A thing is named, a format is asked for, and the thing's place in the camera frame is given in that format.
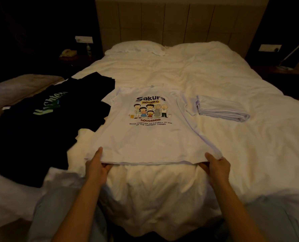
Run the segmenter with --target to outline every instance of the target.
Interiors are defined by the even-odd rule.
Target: folded white t-shirt
[[[100,146],[101,161],[113,164],[195,164],[206,161],[205,152],[221,158],[190,118],[197,113],[196,100],[164,87],[116,88],[102,100],[111,106],[109,117],[85,159],[92,159]],[[154,113],[147,114],[148,105]]]

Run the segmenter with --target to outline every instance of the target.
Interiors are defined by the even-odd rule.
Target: gray pants
[[[49,242],[69,212],[79,189],[60,187],[51,190],[37,203],[28,242]],[[107,239],[106,219],[97,206],[89,241],[105,242]]]
[[[70,210],[78,192],[79,189],[72,187],[60,187],[42,197],[35,208],[28,242],[50,241]],[[284,209],[277,207],[276,201],[260,198],[247,205],[246,209],[269,242],[299,241],[298,222],[287,215]],[[211,231],[214,233],[213,237],[218,241],[232,241],[225,222],[219,222],[213,230]],[[107,237],[106,220],[97,206],[89,241],[105,242]]]

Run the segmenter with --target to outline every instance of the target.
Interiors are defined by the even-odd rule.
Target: white pillow
[[[166,48],[162,45],[151,41],[129,41],[114,45],[105,55],[111,55],[118,52],[151,52],[158,56],[165,55]]]

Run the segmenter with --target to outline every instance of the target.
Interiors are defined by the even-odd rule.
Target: upholstered headboard panel
[[[245,57],[268,3],[268,0],[123,1],[132,2],[96,0],[104,52],[119,42],[132,40],[150,40],[164,46],[220,41]]]

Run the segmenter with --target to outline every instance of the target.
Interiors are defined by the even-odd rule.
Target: person's right hand
[[[225,158],[217,160],[209,153],[205,153],[205,157],[210,162],[209,167],[204,163],[199,163],[199,166],[208,174],[211,186],[229,184],[230,163]]]

